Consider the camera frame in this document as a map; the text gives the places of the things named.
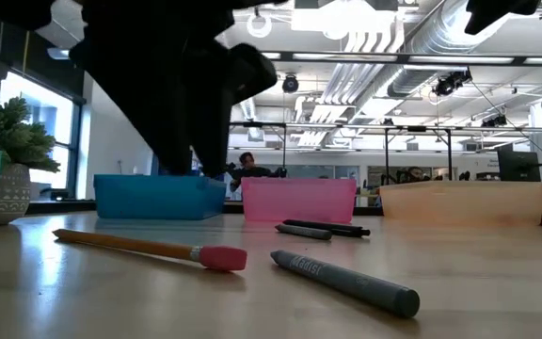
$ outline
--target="pink plastic bin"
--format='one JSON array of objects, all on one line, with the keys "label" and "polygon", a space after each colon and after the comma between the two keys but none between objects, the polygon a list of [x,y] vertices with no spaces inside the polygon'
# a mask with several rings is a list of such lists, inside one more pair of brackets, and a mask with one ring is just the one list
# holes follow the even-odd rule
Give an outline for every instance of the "pink plastic bin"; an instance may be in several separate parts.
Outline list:
[{"label": "pink plastic bin", "polygon": [[249,221],[348,223],[356,192],[357,183],[351,179],[242,179],[244,216]]}]

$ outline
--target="black marker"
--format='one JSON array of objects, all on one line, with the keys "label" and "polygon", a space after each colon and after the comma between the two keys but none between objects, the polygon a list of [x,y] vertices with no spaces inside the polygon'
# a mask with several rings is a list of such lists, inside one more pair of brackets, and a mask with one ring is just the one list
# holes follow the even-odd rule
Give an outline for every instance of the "black marker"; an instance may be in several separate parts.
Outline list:
[{"label": "black marker", "polygon": [[285,250],[271,252],[271,258],[283,268],[395,315],[410,318],[420,310],[420,296],[417,292],[396,283],[386,282]]},{"label": "black marker", "polygon": [[310,229],[306,227],[298,227],[298,226],[283,225],[283,224],[280,224],[276,226],[275,228],[278,231],[282,233],[286,233],[286,234],[306,236],[306,237],[311,237],[311,238],[320,239],[320,240],[331,239],[331,231],[316,230],[316,229]]},{"label": "black marker", "polygon": [[317,230],[328,230],[328,231],[333,232],[335,235],[359,237],[359,236],[371,234],[369,230],[364,230],[360,226],[349,226],[349,225],[341,225],[341,224],[333,224],[333,223],[325,223],[325,222],[291,220],[291,219],[284,220],[283,223],[286,225],[313,228]]}]

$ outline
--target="patterned pot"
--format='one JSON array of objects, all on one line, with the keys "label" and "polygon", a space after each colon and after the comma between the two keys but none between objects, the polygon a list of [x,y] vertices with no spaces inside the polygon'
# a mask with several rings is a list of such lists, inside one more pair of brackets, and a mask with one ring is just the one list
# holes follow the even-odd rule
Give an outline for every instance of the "patterned pot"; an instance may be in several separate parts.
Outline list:
[{"label": "patterned pot", "polygon": [[0,174],[0,225],[24,217],[30,203],[30,173],[25,165],[11,165]]}]

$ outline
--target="beige plastic bin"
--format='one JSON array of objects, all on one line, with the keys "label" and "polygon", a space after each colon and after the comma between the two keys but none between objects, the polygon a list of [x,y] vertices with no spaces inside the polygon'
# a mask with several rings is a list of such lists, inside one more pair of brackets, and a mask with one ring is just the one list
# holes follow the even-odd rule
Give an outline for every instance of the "beige plastic bin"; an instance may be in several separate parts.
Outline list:
[{"label": "beige plastic bin", "polygon": [[380,188],[385,218],[418,223],[540,225],[542,183],[423,182]]}]

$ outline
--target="gray crayon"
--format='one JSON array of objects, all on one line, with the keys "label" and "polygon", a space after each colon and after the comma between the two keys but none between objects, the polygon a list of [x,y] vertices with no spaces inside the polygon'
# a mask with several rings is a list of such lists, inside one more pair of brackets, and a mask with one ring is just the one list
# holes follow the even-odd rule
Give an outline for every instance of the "gray crayon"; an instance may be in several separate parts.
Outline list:
[{"label": "gray crayon", "polygon": [[331,239],[331,231],[326,231],[326,230],[315,230],[315,229],[310,229],[306,227],[298,227],[298,226],[291,226],[291,225],[284,225],[284,224],[280,224],[276,226],[275,228],[278,231],[282,233],[286,233],[286,234],[306,236],[306,237],[311,237],[311,238],[321,239],[321,240]]},{"label": "gray crayon", "polygon": [[412,289],[285,250],[271,252],[279,266],[361,299],[395,315],[411,318],[420,310]]}]

